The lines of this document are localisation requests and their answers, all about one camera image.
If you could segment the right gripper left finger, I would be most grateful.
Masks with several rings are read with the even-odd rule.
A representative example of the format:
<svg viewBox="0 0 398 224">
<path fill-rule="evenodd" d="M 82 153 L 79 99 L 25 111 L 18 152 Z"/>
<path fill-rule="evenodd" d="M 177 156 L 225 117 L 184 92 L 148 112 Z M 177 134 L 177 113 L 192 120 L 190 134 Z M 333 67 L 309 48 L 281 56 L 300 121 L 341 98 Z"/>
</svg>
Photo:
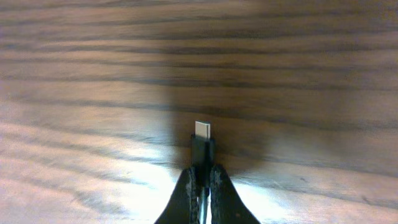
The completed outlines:
<svg viewBox="0 0 398 224">
<path fill-rule="evenodd" d="M 164 211 L 155 224 L 199 224 L 199 205 L 195 168 L 180 174 Z"/>
</svg>

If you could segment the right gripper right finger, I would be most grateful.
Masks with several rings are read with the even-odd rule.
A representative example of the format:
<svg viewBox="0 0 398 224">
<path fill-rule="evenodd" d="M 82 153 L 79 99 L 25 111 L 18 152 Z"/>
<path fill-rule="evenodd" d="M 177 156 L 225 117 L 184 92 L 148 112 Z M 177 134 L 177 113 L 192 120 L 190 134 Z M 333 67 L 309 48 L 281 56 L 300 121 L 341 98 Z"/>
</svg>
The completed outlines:
<svg viewBox="0 0 398 224">
<path fill-rule="evenodd" d="M 211 169 L 210 192 L 212 224 L 260 224 L 241 200 L 222 165 Z"/>
</svg>

